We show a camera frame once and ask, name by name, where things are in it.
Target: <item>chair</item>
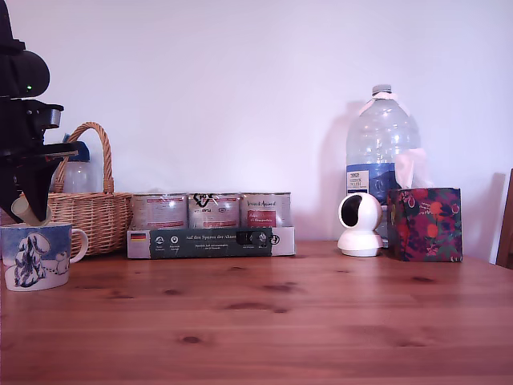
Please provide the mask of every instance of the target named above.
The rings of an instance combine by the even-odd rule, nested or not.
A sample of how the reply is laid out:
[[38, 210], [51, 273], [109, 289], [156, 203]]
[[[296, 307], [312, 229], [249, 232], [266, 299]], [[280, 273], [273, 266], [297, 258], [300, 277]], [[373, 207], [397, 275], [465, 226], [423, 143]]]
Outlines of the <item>chair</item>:
[[500, 232], [499, 251], [496, 265], [513, 269], [513, 169], [510, 184], [507, 188], [506, 207], [504, 209], [503, 227]]

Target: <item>plastic bottle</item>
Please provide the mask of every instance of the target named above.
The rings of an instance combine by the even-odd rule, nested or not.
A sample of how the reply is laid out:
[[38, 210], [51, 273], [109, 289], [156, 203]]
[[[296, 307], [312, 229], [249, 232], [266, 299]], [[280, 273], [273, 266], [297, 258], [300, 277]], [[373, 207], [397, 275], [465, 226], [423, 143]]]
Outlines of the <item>plastic bottle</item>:
[[347, 136], [347, 193], [373, 195], [382, 205], [382, 223], [377, 231], [383, 246], [386, 237], [386, 196], [399, 188], [395, 180], [394, 157], [411, 148], [420, 148], [418, 127], [410, 113], [398, 103], [389, 84], [372, 89], [372, 100], [349, 128]]
[[101, 191], [99, 174], [91, 163], [89, 149], [79, 144], [79, 154], [70, 156], [64, 172], [64, 193], [98, 193]]

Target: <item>basket handle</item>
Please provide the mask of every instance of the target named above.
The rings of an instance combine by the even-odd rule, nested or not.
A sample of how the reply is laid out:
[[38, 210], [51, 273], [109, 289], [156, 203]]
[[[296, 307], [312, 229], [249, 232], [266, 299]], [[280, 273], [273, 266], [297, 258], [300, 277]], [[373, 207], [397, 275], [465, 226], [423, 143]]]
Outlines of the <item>basket handle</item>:
[[[77, 127], [77, 129], [67, 139], [67, 143], [76, 142], [77, 139], [89, 128], [92, 128], [98, 133], [98, 136], [102, 142], [103, 147], [103, 192], [113, 193], [114, 192], [114, 179], [112, 178], [112, 156], [111, 156], [111, 144], [107, 133], [103, 130], [102, 126], [95, 122], [86, 122]], [[64, 169], [68, 158], [64, 160], [57, 167], [57, 176], [55, 177], [55, 192], [62, 193], [64, 190]]]

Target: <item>mug handle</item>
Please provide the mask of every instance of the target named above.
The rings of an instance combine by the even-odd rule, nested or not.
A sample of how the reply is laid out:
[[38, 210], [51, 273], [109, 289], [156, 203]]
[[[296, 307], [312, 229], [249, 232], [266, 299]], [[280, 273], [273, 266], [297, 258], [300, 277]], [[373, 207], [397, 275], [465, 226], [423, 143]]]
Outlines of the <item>mug handle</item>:
[[70, 259], [70, 263], [75, 263], [80, 261], [84, 255], [86, 255], [87, 248], [89, 247], [89, 239], [87, 238], [87, 234], [81, 229], [71, 229], [71, 236], [73, 234], [78, 233], [80, 235], [80, 251], [77, 255]]

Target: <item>german flag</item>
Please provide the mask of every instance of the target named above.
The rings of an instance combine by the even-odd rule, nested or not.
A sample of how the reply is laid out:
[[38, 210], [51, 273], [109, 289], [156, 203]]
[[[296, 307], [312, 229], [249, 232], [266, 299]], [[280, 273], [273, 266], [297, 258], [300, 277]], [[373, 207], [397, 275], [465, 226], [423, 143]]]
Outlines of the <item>german flag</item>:
[[136, 241], [136, 242], [144, 242], [146, 241], [146, 234], [145, 233], [131, 233], [130, 234], [130, 240]]

